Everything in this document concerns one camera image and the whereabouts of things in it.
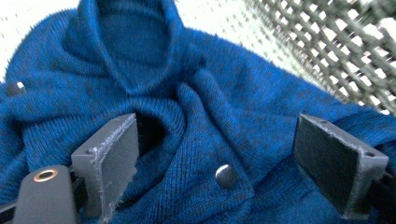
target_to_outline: blue knit fabric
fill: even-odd
[[[6,96],[21,81],[24,95]],[[0,204],[22,179],[136,113],[137,174],[112,223],[345,223],[291,156],[297,117],[327,119],[390,156],[396,119],[329,94],[216,36],[171,0],[82,0],[40,22],[0,86]],[[215,172],[231,164],[235,185]],[[84,218],[84,222],[95,222]]]

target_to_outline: laundry basket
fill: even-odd
[[[2,1],[0,67],[39,20],[77,0]],[[250,49],[344,102],[396,114],[396,0],[176,0],[186,26]],[[6,69],[0,71],[0,80]]]

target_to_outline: snap button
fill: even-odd
[[[216,181],[225,189],[231,188],[235,184],[237,178],[238,176],[235,169],[229,164],[220,166],[216,171]]]
[[[26,93],[26,89],[23,83],[21,82],[9,83],[6,87],[6,95],[8,97],[16,96],[19,94],[25,94],[25,93]]]

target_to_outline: blue sweater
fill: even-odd
[[[26,93],[6,95],[21,81]],[[343,223],[300,171],[300,113],[389,155],[396,119],[344,105],[259,56],[183,27],[172,0],[82,0],[24,39],[0,86],[0,204],[107,121],[136,113],[140,157],[113,223]],[[223,188],[215,172],[230,164]],[[95,222],[85,218],[84,222]]]

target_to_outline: sweater collar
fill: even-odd
[[[89,61],[130,95],[169,96],[191,67],[172,0],[82,0],[75,29]]]

